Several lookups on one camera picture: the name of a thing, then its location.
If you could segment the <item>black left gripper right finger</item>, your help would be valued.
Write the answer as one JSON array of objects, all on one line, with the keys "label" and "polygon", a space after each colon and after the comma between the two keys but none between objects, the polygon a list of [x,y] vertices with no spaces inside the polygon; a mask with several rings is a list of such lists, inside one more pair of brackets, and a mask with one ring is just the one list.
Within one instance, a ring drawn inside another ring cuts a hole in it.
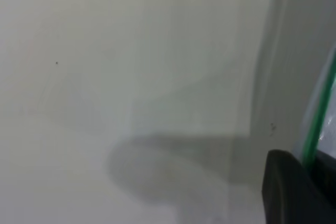
[{"label": "black left gripper right finger", "polygon": [[311,176],[326,199],[335,201],[335,158],[322,151],[317,151]]}]

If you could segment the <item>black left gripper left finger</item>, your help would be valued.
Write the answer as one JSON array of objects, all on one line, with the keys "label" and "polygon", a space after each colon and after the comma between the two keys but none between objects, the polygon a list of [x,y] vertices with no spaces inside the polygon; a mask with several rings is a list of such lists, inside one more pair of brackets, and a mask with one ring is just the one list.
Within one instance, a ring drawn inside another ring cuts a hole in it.
[{"label": "black left gripper left finger", "polygon": [[289,152],[268,152],[262,185],[266,223],[335,223],[335,201],[328,201]]}]

